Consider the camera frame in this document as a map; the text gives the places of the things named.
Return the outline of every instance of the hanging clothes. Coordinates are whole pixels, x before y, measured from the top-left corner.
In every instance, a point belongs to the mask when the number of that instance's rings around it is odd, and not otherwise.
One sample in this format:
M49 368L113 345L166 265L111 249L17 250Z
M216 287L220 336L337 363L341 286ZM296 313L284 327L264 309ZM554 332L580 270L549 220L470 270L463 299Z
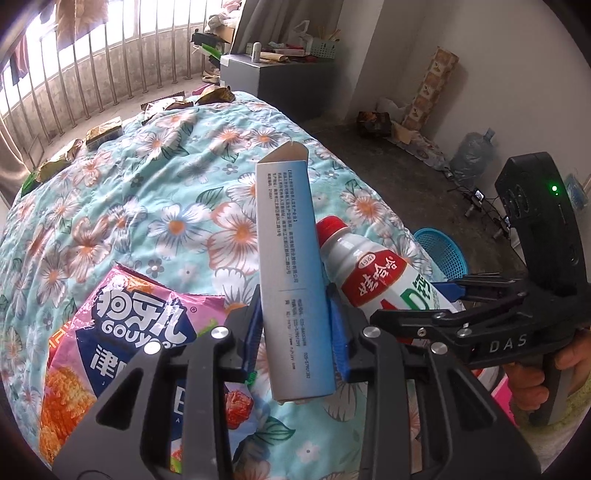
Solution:
M8 204L14 202L23 182L30 172L22 162L22 155L8 133L0 115L0 193Z
M57 0L56 4L58 50L109 21L109 0Z
M20 79L26 77L27 73L29 73L29 52L27 50L26 35L22 36L14 53L10 56L10 72L13 85L16 85Z

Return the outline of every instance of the human hand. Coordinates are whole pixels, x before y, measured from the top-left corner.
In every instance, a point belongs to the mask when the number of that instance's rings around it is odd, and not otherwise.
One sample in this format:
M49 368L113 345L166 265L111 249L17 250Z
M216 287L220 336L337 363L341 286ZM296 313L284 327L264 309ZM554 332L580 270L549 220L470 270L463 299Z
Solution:
M591 374L591 332L578 331L573 341L554 357L558 370L574 367L569 395L575 393ZM539 368L525 367L519 363L503 365L509 379L509 389L516 405L524 411L537 410L548 400L550 392L542 385L544 372Z

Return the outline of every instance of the basket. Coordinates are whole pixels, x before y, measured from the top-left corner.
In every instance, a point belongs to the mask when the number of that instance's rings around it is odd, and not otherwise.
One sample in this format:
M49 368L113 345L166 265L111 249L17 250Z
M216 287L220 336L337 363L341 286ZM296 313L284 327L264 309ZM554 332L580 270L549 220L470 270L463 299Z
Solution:
M333 59L336 53L336 42L314 37L310 55L321 59Z
M414 237L448 280L462 278L468 273L462 251L445 233L434 228L421 228Z

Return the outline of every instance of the red bottle cap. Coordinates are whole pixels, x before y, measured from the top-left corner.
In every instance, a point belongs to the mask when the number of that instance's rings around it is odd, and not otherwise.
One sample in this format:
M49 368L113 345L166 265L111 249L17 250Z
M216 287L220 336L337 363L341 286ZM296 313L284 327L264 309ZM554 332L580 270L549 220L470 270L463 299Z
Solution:
M348 225L335 215L324 217L316 224L316 232L318 233L318 243L322 247L326 241L339 230L347 228Z

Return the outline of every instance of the chopstick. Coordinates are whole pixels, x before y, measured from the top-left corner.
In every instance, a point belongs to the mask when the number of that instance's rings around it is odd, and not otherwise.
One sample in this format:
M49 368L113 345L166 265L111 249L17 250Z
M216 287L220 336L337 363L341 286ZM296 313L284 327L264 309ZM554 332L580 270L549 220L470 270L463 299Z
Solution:
M332 34L330 37L328 37L328 41L332 41L332 39L333 39L333 38L335 38L335 37L336 37L336 36L337 36L339 33L340 33L340 28L337 28L337 29L336 29L336 30L333 32L333 34Z

